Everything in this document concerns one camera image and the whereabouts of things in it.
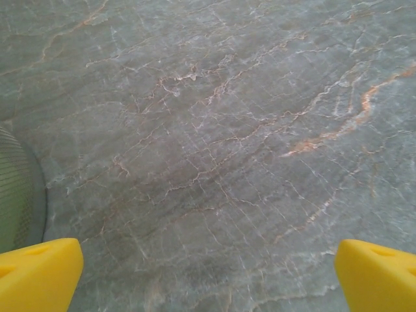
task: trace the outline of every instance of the yellow plastic part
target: yellow plastic part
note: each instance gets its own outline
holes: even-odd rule
[[[0,254],[0,311],[65,312],[83,270],[78,240]]]
[[[335,270],[351,312],[416,311],[416,255],[348,239]]]

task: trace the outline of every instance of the yellow triangular piece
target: yellow triangular piece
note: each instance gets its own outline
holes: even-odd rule
[[[0,311],[65,312],[83,270],[78,240],[0,254]]]
[[[351,312],[416,311],[416,255],[347,239],[335,270]]]

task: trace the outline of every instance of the mesh grille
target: mesh grille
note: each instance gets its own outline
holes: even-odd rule
[[[0,127],[0,253],[25,246],[33,214],[31,179],[24,149]]]

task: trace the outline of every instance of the marble floor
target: marble floor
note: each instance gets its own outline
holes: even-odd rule
[[[413,0],[4,0],[0,120],[80,240],[70,312],[348,311],[416,252]]]

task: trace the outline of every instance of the gray marble surface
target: gray marble surface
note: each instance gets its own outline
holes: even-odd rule
[[[416,252],[414,0],[4,0],[70,311],[348,311],[341,239]]]

